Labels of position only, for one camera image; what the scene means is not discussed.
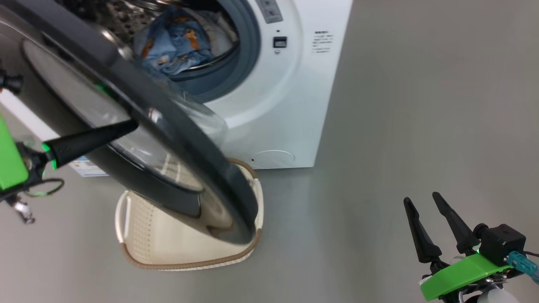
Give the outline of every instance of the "washing machine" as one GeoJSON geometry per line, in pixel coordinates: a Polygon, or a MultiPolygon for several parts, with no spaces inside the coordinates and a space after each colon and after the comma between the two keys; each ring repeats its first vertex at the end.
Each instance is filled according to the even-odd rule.
{"type": "Polygon", "coordinates": [[[135,119],[135,133],[88,158],[155,205],[187,214],[184,221],[244,243],[256,201],[226,157],[255,169],[314,165],[350,7],[351,0],[1,0],[1,67],[24,86],[0,102],[42,140],[135,119]],[[129,39],[164,5],[218,11],[238,41],[160,80],[130,57],[129,39]],[[197,217],[203,195],[213,197],[206,205],[220,205],[208,206],[214,219],[224,208],[225,225],[237,228],[209,229],[197,217]]]}

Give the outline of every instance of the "basket handle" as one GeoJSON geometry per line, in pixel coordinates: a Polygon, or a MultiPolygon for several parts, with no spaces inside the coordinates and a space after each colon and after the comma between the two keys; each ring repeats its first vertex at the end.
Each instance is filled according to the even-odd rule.
{"type": "Polygon", "coordinates": [[[118,238],[118,242],[123,243],[124,242],[124,229],[122,229],[122,209],[124,203],[130,202],[129,197],[127,197],[127,194],[129,193],[128,190],[124,191],[123,194],[120,196],[120,199],[118,200],[118,204],[116,204],[116,213],[114,214],[114,227],[116,228],[116,238],[118,238]]]}

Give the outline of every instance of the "warning label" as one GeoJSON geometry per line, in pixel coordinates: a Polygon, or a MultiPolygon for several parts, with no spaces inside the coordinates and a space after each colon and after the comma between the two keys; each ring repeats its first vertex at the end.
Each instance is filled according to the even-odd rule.
{"type": "Polygon", "coordinates": [[[329,31],[314,32],[311,53],[329,53],[333,44],[333,35],[329,31]]]}

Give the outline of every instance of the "laundry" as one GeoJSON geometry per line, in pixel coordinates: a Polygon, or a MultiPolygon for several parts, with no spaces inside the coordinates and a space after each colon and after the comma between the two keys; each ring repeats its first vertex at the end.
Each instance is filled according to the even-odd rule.
{"type": "Polygon", "coordinates": [[[172,5],[134,37],[133,49],[166,76],[213,59],[203,27],[184,8],[172,5]]]}
{"type": "Polygon", "coordinates": [[[238,36],[230,25],[225,21],[222,14],[211,11],[193,11],[188,8],[184,10],[193,16],[206,31],[211,45],[211,53],[215,57],[229,51],[236,41],[238,36]]]}

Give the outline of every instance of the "blue clothing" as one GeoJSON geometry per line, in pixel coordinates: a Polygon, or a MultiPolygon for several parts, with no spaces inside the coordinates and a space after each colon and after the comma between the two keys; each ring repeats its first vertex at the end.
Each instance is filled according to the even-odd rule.
{"type": "Polygon", "coordinates": [[[148,30],[135,36],[133,49],[145,63],[166,76],[177,75],[213,58],[202,26],[176,5],[169,6],[148,30]]]}

